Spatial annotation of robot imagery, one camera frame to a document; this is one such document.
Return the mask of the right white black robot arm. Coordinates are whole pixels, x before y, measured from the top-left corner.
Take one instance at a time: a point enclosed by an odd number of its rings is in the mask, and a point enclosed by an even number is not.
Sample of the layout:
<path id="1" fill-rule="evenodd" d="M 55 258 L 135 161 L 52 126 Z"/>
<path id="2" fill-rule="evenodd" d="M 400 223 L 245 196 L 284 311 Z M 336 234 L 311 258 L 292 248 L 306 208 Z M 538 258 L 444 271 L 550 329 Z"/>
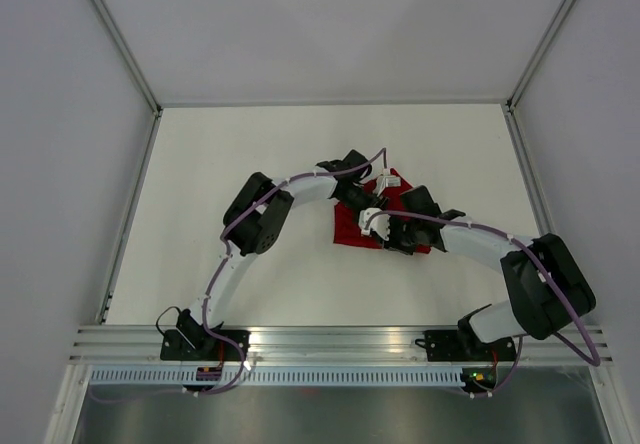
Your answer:
<path id="1" fill-rule="evenodd" d="M 409 253 L 427 246 L 469 258 L 502 276 L 507 299 L 458 321 L 456 345 L 463 356 L 478 359 L 503 338 L 542 341 L 553 336 L 586 363 L 600 365 L 582 321 L 595 308 L 596 298 L 560 236 L 518 236 L 456 209 L 443 212 L 423 186 L 407 191 L 402 199 L 409 210 L 383 210 L 367 221 L 368 226 L 386 225 L 382 241 L 393 250 Z"/>

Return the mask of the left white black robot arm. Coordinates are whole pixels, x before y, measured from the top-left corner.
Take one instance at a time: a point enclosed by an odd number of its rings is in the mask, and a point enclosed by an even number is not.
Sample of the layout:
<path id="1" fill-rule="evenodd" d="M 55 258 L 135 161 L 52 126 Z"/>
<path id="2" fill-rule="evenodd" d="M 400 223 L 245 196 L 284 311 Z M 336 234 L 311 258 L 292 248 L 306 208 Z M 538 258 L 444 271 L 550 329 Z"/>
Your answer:
<path id="1" fill-rule="evenodd" d="M 385 149 L 371 159 L 351 150 L 342 159 L 322 161 L 307 172 L 280 180 L 253 173 L 223 216 L 224 249 L 212 277 L 189 307 L 178 310 L 175 326 L 160 332 L 160 359 L 244 360 L 249 332 L 228 331 L 223 325 L 228 304 L 249 267 L 276 243 L 291 210 L 329 199 L 370 202 L 361 181 L 377 159 L 385 158 Z"/>

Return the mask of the red cloth napkin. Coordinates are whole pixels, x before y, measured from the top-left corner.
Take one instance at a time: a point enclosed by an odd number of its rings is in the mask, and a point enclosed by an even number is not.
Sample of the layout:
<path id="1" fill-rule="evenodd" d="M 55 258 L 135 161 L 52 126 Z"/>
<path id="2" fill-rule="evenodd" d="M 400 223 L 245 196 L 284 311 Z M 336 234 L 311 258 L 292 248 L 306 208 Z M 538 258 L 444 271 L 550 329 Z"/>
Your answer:
<path id="1" fill-rule="evenodd" d="M 428 214 L 433 217 L 441 213 L 440 206 L 434 201 L 425 186 L 413 187 L 399 175 L 396 169 L 391 169 L 395 175 L 401 178 L 402 184 L 400 187 L 388 188 L 380 195 L 383 199 L 381 209 Z M 375 193 L 377 177 L 366 182 L 360 176 L 347 176 L 338 179 L 336 190 L 333 193 L 333 197 L 337 200 L 337 204 L 334 206 L 334 243 L 359 248 L 384 249 L 382 244 L 385 241 L 361 235 L 358 227 L 359 214 L 355 214 L 339 202 L 340 182 L 354 182 L 363 186 L 365 191 Z"/>

